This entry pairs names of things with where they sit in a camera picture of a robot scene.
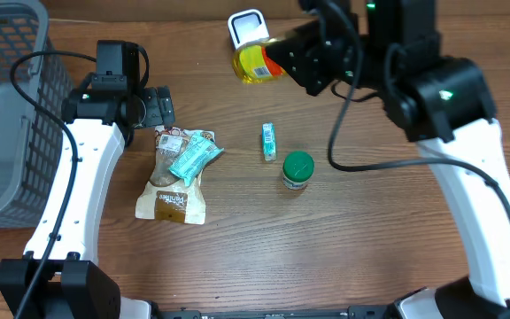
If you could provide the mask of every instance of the plastic packaging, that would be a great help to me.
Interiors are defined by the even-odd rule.
[[[168,170],[178,156],[188,148],[194,134],[212,141],[215,137],[211,131],[163,126],[155,128],[157,164],[145,185],[143,194],[137,200],[136,218],[204,224],[205,201],[200,190],[202,172],[191,181],[190,186],[187,186],[182,179]]]
[[[307,152],[292,152],[282,165],[282,182],[290,190],[304,189],[314,173],[314,160]]]
[[[263,124],[261,139],[263,140],[263,155],[265,156],[265,160],[276,160],[276,139],[274,137],[273,123]]]
[[[204,169],[206,164],[215,159],[223,149],[200,133],[196,133],[190,139],[190,143],[173,165],[169,168],[175,176],[184,180],[186,187],[190,186],[192,180]]]
[[[281,78],[286,72],[267,57],[265,47],[277,39],[248,43],[234,54],[232,66],[244,83],[262,83]]]

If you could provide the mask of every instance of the small green box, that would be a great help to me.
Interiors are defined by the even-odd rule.
[[[273,123],[263,124],[263,133],[261,135],[261,139],[263,140],[263,154],[265,154],[265,160],[276,160],[276,140],[274,138]]]

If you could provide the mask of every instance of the gray plastic basket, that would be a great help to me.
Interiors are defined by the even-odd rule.
[[[0,0],[0,228],[36,226],[58,166],[61,129],[35,113],[9,81],[19,57],[52,48],[48,28],[38,1]],[[17,78],[25,92],[60,115],[72,81],[59,56],[33,58]]]

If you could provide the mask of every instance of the small jar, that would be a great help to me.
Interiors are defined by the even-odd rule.
[[[282,164],[282,182],[290,190],[304,189],[314,173],[314,160],[307,152],[292,152]]]

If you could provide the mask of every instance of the bottle label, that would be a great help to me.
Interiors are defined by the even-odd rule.
[[[289,188],[290,190],[293,190],[293,191],[302,190],[304,187],[306,187],[306,185],[308,185],[308,180],[298,183],[298,182],[291,181],[289,179],[289,177],[287,177],[285,175],[282,176],[282,182],[284,183],[284,186],[286,186],[287,188]]]
[[[184,222],[188,194],[172,191],[157,191],[155,199],[155,219]]]
[[[242,49],[239,61],[245,73],[252,78],[263,79],[284,74],[284,70],[267,57],[265,48],[260,45]]]
[[[170,152],[180,152],[181,146],[182,146],[181,136],[171,136],[168,134],[163,134],[160,137],[160,141],[158,142],[157,148]]]

